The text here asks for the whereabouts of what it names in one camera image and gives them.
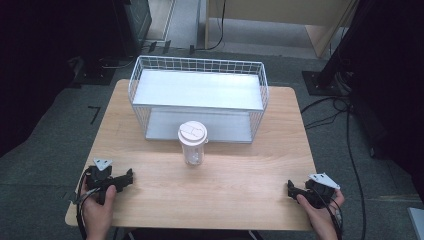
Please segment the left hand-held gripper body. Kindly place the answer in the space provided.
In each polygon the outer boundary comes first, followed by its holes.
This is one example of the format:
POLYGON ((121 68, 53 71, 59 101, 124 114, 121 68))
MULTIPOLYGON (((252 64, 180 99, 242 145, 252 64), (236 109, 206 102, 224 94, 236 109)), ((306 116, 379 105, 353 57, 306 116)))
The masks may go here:
POLYGON ((94 164, 88 168, 88 179, 86 184, 90 190, 98 193, 99 204, 105 202, 107 189, 114 184, 112 177, 112 160, 93 159, 94 164))

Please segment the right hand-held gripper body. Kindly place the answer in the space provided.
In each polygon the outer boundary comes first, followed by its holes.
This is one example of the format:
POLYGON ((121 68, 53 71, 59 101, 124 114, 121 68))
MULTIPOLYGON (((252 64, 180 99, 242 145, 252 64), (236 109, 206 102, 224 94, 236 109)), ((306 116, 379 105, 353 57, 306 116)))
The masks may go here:
POLYGON ((309 203, 315 208, 326 207, 340 185, 330 178, 326 173, 310 174, 309 180, 305 182, 309 197, 309 203))

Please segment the clear cup with white lid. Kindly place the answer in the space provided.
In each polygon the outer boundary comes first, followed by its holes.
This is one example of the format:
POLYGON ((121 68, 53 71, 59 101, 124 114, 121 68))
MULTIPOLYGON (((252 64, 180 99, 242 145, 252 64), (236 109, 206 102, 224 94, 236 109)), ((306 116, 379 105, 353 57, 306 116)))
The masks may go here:
POLYGON ((185 162, 200 165, 204 159, 204 145, 208 142, 207 128, 198 121, 185 122, 179 126, 178 139, 185 162))

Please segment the white wire shelf rack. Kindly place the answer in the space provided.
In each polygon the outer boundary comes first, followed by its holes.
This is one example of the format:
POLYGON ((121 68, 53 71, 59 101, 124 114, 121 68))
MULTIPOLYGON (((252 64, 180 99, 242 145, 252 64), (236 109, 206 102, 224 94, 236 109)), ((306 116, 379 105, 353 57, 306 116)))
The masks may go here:
POLYGON ((181 124, 197 121, 210 141, 251 143, 269 89, 261 62, 140 56, 128 96, 148 140, 176 140, 181 124))

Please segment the person's right hand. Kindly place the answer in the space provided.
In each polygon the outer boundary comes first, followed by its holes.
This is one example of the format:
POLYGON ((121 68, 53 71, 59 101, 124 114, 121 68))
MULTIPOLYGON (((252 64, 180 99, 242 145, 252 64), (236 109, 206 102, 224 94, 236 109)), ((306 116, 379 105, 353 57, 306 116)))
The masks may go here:
MULTIPOLYGON (((332 214, 335 214, 336 211, 342 206, 342 204, 345 201, 344 195, 339 189, 335 190, 335 196, 336 198, 334 199, 334 201, 329 204, 329 209, 332 212, 332 214)), ((297 202, 305 210, 315 232, 330 230, 330 229, 335 230, 333 221, 331 219, 331 215, 326 208, 324 209, 314 208, 313 206, 310 205, 307 199, 303 197, 302 195, 297 196, 297 202)))

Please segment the person's left hand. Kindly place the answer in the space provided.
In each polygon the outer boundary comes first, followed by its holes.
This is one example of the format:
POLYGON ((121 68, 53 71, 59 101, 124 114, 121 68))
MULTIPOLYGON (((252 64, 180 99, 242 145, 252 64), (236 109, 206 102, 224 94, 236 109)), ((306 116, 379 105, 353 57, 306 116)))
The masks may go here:
POLYGON ((116 196, 116 187, 111 185, 106 190, 104 204, 88 198, 83 206, 83 219, 88 236, 103 235, 109 230, 113 220, 113 205, 116 196))

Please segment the white flat panel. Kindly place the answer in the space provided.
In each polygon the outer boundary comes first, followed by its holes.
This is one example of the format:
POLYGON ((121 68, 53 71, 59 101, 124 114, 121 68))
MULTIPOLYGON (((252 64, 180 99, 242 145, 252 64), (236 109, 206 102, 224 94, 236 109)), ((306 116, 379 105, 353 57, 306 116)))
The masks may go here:
POLYGON ((407 211, 417 239, 424 240, 424 209, 409 207, 407 211))

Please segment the dark curtain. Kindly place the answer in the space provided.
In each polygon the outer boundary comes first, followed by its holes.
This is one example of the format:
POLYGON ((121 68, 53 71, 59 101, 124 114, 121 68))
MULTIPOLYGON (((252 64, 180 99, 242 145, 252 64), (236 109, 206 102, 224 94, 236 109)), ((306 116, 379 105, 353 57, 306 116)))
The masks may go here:
POLYGON ((424 203, 424 0, 360 0, 346 40, 353 92, 377 121, 374 142, 424 203))

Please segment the black metal stand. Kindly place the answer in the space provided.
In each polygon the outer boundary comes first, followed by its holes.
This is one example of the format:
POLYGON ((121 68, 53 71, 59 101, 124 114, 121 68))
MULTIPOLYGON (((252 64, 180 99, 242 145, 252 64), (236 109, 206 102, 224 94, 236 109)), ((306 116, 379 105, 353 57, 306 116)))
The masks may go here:
POLYGON ((323 57, 327 50, 332 49, 325 67, 318 72, 303 71, 302 77, 307 91, 312 96, 341 96, 340 85, 336 73, 342 63, 348 63, 341 57, 342 42, 348 39, 346 29, 354 19, 360 0, 342 0, 330 22, 324 25, 306 25, 312 46, 318 57, 323 57))

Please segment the black equipment box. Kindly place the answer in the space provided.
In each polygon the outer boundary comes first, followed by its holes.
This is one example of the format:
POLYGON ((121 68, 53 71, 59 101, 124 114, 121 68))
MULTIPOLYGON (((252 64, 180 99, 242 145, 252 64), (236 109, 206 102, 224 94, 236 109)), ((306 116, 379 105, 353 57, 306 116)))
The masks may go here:
POLYGON ((127 56, 140 54, 152 23, 148 0, 113 0, 120 39, 127 56))

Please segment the beige wooden cabinet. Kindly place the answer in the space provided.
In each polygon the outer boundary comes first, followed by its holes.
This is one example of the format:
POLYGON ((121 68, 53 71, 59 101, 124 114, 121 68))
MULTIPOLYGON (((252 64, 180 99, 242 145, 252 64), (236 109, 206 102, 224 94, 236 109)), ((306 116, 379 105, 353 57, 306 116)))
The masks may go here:
POLYGON ((340 27, 348 27, 360 0, 206 0, 205 42, 210 18, 304 25, 317 57, 340 27))

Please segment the black floor base plate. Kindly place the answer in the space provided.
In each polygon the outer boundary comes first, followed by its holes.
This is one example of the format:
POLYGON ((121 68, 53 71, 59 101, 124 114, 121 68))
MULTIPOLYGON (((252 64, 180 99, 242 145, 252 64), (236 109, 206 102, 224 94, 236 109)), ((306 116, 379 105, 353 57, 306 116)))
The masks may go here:
POLYGON ((78 85, 109 85, 115 74, 110 66, 104 66, 99 61, 79 59, 78 70, 74 83, 78 85))

